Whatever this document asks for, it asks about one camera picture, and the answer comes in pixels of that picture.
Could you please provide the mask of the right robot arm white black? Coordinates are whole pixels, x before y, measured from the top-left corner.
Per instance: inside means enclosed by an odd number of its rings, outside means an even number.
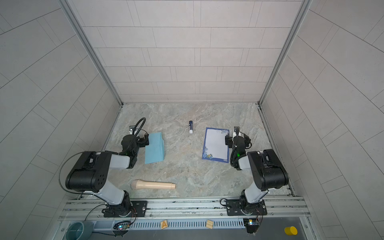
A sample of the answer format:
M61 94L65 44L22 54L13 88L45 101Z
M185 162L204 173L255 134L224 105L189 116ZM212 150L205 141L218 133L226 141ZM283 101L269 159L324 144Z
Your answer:
M226 135L226 145L232 149L230 164L238 171L251 170L253 181L242 191L238 200L225 200L229 216L263 216L267 214L263 198L271 189L288 185L289 176L273 149L251 151L251 139L234 127L233 135Z

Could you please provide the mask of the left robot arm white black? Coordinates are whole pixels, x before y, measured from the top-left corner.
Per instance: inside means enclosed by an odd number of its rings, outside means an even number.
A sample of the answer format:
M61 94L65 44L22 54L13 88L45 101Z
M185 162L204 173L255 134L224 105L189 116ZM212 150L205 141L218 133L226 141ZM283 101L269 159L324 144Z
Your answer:
M93 195L105 202L102 210L105 218L144 217L147 201L131 201L127 191L117 188L108 180L110 169L132 169L138 158L140 148L149 145L149 134L139 137L146 118L141 118L129 135L121 141L122 151L94 152L84 151L68 173L65 186L60 187L71 194Z

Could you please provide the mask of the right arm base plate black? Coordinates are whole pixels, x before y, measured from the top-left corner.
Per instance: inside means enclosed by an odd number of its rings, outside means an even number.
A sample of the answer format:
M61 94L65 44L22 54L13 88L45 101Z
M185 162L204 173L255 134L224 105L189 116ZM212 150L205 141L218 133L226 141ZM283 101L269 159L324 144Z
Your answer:
M265 216L268 214L265 202L249 204L246 200L223 199L228 216Z

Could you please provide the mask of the blue bordered floral letter paper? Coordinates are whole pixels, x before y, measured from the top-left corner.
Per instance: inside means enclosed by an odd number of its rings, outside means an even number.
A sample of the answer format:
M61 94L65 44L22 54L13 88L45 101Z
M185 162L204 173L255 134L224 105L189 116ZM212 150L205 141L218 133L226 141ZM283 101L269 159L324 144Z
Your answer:
M228 129L206 128L202 159L229 163L229 147L225 142L229 133Z

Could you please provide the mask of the teal paper envelope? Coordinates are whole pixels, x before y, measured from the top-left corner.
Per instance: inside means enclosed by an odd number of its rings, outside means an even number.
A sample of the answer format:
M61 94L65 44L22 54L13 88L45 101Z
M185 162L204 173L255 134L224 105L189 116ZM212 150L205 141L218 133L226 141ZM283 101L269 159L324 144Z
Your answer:
M145 149L145 164L162 162L165 158L165 146L162 133L149 134L149 145Z

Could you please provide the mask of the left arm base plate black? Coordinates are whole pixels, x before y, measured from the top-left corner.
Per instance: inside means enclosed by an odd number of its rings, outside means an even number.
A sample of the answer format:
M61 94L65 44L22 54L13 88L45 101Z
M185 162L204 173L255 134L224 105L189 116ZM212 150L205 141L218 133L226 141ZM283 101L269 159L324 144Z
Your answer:
M102 213L105 218L144 217L147 201L128 201L119 205L107 205Z

